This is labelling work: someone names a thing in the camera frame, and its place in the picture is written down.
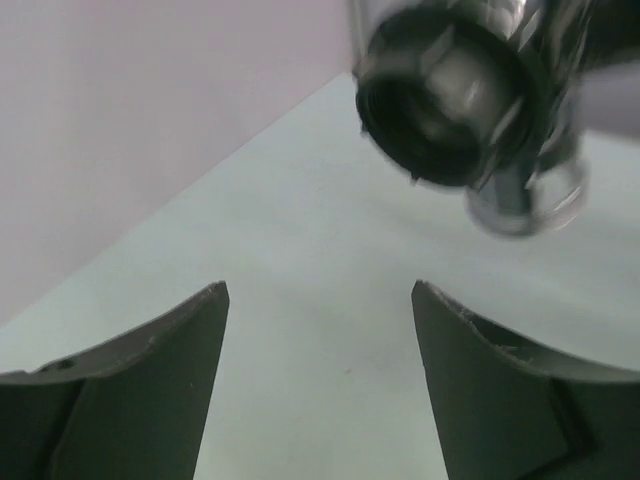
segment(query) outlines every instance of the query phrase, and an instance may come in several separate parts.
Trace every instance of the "tabletop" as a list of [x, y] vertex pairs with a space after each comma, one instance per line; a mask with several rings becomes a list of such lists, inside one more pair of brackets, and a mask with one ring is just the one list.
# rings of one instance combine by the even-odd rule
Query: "tabletop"
[[446, 478], [413, 325], [417, 279], [563, 351], [640, 369], [640, 145], [588, 132], [586, 211], [479, 231], [359, 135], [340, 76], [0, 330], [32, 370], [226, 280], [197, 479]]

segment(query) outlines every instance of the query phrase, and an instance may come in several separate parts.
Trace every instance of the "black plastic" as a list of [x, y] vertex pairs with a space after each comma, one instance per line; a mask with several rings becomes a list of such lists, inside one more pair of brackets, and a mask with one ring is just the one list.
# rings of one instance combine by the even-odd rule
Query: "black plastic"
[[0, 376], [0, 478], [193, 478], [228, 308], [211, 285], [98, 347]]
[[450, 480], [635, 480], [640, 373], [571, 357], [418, 283], [413, 309]]

